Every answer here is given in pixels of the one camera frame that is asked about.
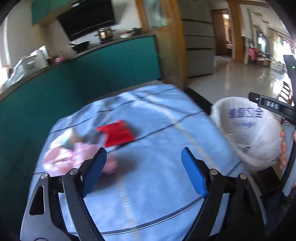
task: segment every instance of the frying pan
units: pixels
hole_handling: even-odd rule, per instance
[[[72,49],[76,52],[81,52],[83,50],[86,50],[87,46],[89,45],[89,41],[86,42],[82,42],[80,44],[69,44],[69,45],[73,45]]]

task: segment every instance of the metal screw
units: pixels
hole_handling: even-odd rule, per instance
[[[243,174],[243,173],[240,174],[239,177],[240,177],[241,179],[243,179],[243,180],[246,180],[246,179],[247,179],[247,176],[246,176],[245,174]]]
[[[43,173],[42,175],[41,175],[41,179],[46,179],[48,177],[48,174],[47,173]]]
[[[70,174],[71,174],[71,175],[75,175],[75,174],[78,173],[78,171],[79,171],[79,170],[78,170],[77,168],[73,168],[73,169],[70,170]]]
[[[211,169],[210,170],[210,174],[213,175],[213,176],[215,176],[215,175],[218,174],[218,171],[216,169]]]

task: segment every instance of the plastic bag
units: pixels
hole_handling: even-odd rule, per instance
[[[269,110],[246,98],[228,97],[212,106],[210,118],[251,173],[279,160],[282,126]]]

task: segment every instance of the light blue cloth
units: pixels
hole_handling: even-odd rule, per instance
[[[184,147],[197,159],[210,158],[223,175],[247,174],[200,107],[175,86],[156,85],[93,102],[59,120],[40,154],[30,193],[44,172],[41,160],[50,143],[67,128],[74,127],[85,142],[100,144],[103,136],[95,128],[119,119],[136,141],[111,151],[118,158],[117,174],[101,175],[84,199],[106,240],[184,238],[203,202],[182,165]],[[60,201],[67,229],[76,234],[64,194]],[[222,203],[212,234],[223,221],[227,195]]]

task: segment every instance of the white floor tile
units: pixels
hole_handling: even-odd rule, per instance
[[[281,75],[268,67],[245,65],[217,56],[214,74],[189,79],[189,87],[209,102],[240,96],[248,98],[249,92],[277,98],[287,75]]]

